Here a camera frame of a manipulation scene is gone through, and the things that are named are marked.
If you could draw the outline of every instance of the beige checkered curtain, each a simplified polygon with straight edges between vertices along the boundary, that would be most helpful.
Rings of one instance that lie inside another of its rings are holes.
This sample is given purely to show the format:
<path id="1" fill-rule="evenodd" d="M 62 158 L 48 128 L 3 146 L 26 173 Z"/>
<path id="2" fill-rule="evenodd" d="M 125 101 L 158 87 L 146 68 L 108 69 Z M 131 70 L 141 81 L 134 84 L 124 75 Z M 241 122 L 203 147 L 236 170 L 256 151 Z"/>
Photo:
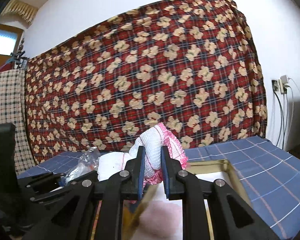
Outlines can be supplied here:
<path id="1" fill-rule="evenodd" d="M 25 124 L 25 71 L 11 69 L 0 73 L 0 124 L 16 126 L 15 169 L 17 175 L 35 166 Z"/>

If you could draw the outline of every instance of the window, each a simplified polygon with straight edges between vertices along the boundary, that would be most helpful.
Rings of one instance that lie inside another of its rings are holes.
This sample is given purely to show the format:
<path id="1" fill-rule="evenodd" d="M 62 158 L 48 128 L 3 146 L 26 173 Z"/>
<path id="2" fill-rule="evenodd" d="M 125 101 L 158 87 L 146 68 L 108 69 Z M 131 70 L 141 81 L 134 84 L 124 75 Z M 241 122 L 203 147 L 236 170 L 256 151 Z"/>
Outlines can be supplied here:
<path id="1" fill-rule="evenodd" d="M 17 39 L 17 33 L 0 30 L 0 54 L 10 55 L 15 48 Z"/>

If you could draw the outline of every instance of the black cable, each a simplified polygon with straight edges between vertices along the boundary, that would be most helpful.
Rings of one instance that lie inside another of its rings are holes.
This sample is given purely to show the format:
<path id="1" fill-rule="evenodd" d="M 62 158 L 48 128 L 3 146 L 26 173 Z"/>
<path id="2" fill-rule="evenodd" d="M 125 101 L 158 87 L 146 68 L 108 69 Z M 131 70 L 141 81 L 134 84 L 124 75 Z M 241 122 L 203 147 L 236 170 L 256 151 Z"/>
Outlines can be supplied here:
<path id="1" fill-rule="evenodd" d="M 282 131 L 282 123 L 283 123 L 283 140 L 282 140 L 282 148 L 283 148 L 283 144 L 284 144 L 284 136 L 285 136 L 285 130 L 284 130 L 284 115 L 283 115 L 283 110 L 282 110 L 282 105 L 280 102 L 280 99 L 277 95 L 277 93 L 275 93 L 274 91 L 274 95 L 276 96 L 278 103 L 279 103 L 279 107 L 280 107 L 280 117 L 281 117 L 281 121 L 280 121 L 280 132 L 279 132 L 279 137 L 278 137 L 278 141 L 276 143 L 276 146 L 278 146 L 279 140 L 280 140 L 280 135 L 281 135 L 281 131 Z"/>

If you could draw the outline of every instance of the hanging blanket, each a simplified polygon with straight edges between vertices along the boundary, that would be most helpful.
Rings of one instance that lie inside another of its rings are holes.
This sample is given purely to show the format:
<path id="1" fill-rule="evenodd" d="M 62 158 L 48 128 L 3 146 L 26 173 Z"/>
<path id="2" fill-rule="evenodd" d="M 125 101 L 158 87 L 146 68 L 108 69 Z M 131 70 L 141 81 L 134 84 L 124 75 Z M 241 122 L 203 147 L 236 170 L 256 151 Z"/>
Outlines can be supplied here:
<path id="1" fill-rule="evenodd" d="M 116 15 L 29 60 L 37 162 L 97 146 L 128 151 L 159 122 L 184 149 L 265 136 L 266 95 L 232 0 L 163 0 Z"/>

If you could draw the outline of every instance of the blue plaid tablecloth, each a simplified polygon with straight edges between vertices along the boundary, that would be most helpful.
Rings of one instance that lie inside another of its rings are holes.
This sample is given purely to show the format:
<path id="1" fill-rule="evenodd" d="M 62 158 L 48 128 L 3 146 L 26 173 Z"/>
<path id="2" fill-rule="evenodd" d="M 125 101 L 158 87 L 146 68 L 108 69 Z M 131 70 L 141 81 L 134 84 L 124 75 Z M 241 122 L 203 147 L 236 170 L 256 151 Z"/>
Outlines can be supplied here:
<path id="1" fill-rule="evenodd" d="M 300 160 L 258 136 L 185 150 L 190 162 L 228 159 L 236 169 L 254 210 L 280 239 L 300 230 Z M 77 165 L 81 153 L 64 152 L 18 178 Z"/>

